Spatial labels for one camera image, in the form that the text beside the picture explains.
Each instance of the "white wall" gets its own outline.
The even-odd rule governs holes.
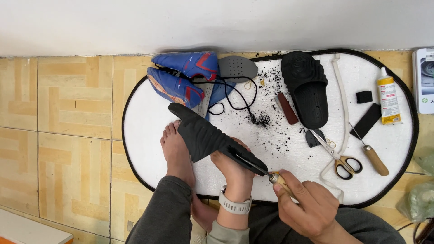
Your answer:
[[[0,56],[411,49],[434,46],[433,10],[433,0],[0,0]]]

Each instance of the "gray pants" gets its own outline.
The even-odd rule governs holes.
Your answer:
[[[126,244],[189,244],[191,188],[174,176],[163,177]],[[374,214],[340,208],[336,221],[365,244],[405,244],[402,236]],[[311,244],[279,219],[277,206],[256,206],[249,214],[251,244]]]

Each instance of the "red whetstone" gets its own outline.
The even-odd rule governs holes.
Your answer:
[[[298,118],[294,113],[294,110],[291,108],[291,105],[289,105],[289,102],[286,99],[285,95],[283,93],[279,93],[277,94],[277,98],[279,98],[279,102],[282,105],[282,110],[285,114],[286,120],[288,120],[288,123],[290,125],[297,123]]]

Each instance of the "white foam mat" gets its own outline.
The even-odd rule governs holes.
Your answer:
[[[321,61],[329,81],[327,85],[329,120],[320,129],[327,139],[337,145],[336,148],[339,151],[344,139],[345,125],[341,93],[331,63],[334,54],[313,57]],[[221,115],[210,115],[210,122],[229,136],[242,140],[251,148],[255,156],[268,166],[269,171],[284,168],[291,171],[300,181],[310,180],[321,184],[319,174],[332,160],[332,156],[322,146],[309,148],[305,139],[307,129],[300,122],[290,125],[283,112],[277,107],[274,96],[279,92],[283,92],[293,106],[281,76],[280,62],[280,59],[255,62],[259,73],[255,82],[260,86],[260,81],[263,79],[265,86],[258,89],[251,111],[256,117],[269,116],[269,125],[262,127],[253,124],[248,119],[246,110],[232,109],[226,99],[221,101],[225,112]],[[356,125],[372,102],[357,104],[355,94],[371,90],[374,102],[379,103],[376,80],[380,76],[380,69],[361,57],[349,54],[341,54],[338,66],[347,94],[349,120]],[[255,88],[252,86],[247,90],[244,85],[244,83],[237,84],[236,88],[250,103]],[[376,150],[390,174],[380,176],[363,153],[362,142],[350,135],[348,148],[343,155],[359,159],[363,164],[363,171],[354,175],[349,181],[340,179],[333,169],[325,175],[327,180],[345,192],[344,205],[360,204],[380,194],[405,164],[412,139],[413,125],[410,107],[404,92],[398,84],[395,86],[404,123],[382,125],[378,120],[363,138],[366,144]],[[245,106],[236,92],[232,92],[229,98],[235,107]],[[123,132],[129,160],[138,176],[152,188],[157,186],[167,170],[159,141],[164,127],[177,119],[167,109],[169,103],[168,100],[160,97],[145,80],[134,91],[125,108]],[[218,196],[221,186],[226,182],[221,172],[211,162],[210,157],[194,163],[193,170],[196,176],[195,191],[198,194]],[[334,195],[339,194],[338,191],[329,189]],[[277,201],[272,184],[268,182],[267,177],[255,177],[252,198],[261,201]]]

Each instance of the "yellow glue tube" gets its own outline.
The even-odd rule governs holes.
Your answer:
[[[401,124],[395,83],[387,75],[386,68],[381,68],[381,77],[377,80],[378,96],[381,103],[381,122],[383,125]]]

